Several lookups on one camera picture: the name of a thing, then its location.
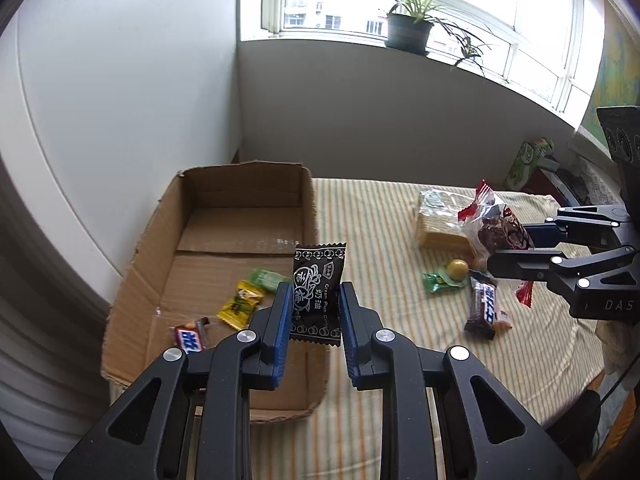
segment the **potted plant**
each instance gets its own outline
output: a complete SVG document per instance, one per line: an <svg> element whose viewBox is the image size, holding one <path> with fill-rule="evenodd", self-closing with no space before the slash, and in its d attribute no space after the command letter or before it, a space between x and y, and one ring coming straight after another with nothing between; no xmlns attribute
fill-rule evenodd
<svg viewBox="0 0 640 480"><path fill-rule="evenodd" d="M460 44L462 57L455 62L454 66L459 65L465 59L470 60L484 74L482 66L478 63L478 58L482 56L482 47L489 46L482 43L482 40L475 34L459 25L431 15L432 12L442 7L443 5L439 4L437 0L398 0L387 13L388 40L385 41L385 45L389 48L424 56L429 33L433 25L437 23L444 28L447 34L456 38ZM472 38L480 43L474 45Z"/></svg>

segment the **yellow and green wall painting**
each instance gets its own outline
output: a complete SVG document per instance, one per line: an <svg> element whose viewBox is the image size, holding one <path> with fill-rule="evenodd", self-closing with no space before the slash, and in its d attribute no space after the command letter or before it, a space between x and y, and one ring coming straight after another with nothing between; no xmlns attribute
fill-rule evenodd
<svg viewBox="0 0 640 480"><path fill-rule="evenodd" d="M605 0L600 69L582 119L582 127L605 146L607 141L600 127L596 108L619 105L640 105L640 51L616 11Z"/></svg>

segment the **white wall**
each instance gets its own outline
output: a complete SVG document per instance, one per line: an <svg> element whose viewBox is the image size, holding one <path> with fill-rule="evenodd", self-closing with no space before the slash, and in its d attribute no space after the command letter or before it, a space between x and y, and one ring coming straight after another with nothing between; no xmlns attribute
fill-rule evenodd
<svg viewBox="0 0 640 480"><path fill-rule="evenodd" d="M302 161L316 177L475 187L501 182L520 143L568 156L571 126L526 97L425 57L354 43L239 45L242 158Z"/></svg>
<svg viewBox="0 0 640 480"><path fill-rule="evenodd" d="M0 38L0 153L111 301L178 170L239 145L236 0L25 0Z"/></svg>

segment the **spider plant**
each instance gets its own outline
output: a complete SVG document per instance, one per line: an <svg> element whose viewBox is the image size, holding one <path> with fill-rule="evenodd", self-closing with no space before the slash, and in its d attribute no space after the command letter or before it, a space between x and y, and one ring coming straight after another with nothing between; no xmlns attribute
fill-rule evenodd
<svg viewBox="0 0 640 480"><path fill-rule="evenodd" d="M432 25L440 25L445 32L456 39L460 44L460 51L462 57L460 57L453 66L458 66L465 60L474 63L484 75L484 69L482 65L478 63L478 59L482 57L484 47L491 49L486 43L483 43L474 33L466 28L460 27L456 23L445 18L433 16L432 12L446 9L444 4L438 2L438 0L398 0L391 7L388 14L404 14L414 19L414 24L420 22L431 23Z"/></svg>

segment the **yellow candy wrapper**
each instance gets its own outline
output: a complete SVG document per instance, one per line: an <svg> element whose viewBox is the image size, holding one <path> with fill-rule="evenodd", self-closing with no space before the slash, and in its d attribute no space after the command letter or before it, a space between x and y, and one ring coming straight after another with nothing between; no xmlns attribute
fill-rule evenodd
<svg viewBox="0 0 640 480"><path fill-rule="evenodd" d="M218 311L218 318L236 330L244 330L255 306L264 298L264 291L247 280L238 282L236 295Z"/></svg>

